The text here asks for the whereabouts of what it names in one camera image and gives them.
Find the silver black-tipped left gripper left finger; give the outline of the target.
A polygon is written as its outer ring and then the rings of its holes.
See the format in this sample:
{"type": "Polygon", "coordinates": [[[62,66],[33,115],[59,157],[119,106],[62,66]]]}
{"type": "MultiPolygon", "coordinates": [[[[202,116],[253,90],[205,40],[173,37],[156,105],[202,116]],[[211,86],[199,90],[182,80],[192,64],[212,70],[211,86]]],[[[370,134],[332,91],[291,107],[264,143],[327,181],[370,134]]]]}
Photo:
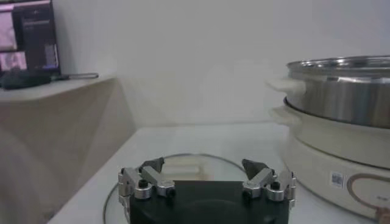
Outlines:
{"type": "Polygon", "coordinates": [[[155,191],[158,196],[174,198],[176,184],[172,180],[164,179],[161,174],[165,159],[163,157],[148,160],[140,167],[124,167],[118,174],[119,202],[125,213],[130,213],[130,198],[148,200],[155,191]]]}

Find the silver black-tipped left gripper right finger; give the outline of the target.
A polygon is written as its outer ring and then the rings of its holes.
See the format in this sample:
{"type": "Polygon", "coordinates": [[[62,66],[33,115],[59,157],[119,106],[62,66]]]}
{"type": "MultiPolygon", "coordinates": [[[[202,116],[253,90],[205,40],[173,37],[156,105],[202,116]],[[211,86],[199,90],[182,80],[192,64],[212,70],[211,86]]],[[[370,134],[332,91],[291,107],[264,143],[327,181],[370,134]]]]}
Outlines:
{"type": "Polygon", "coordinates": [[[296,175],[290,170],[276,173],[265,163],[243,159],[241,161],[248,180],[243,181],[243,197],[246,201],[262,195],[273,202],[287,201],[289,209],[296,205],[296,175]]]}

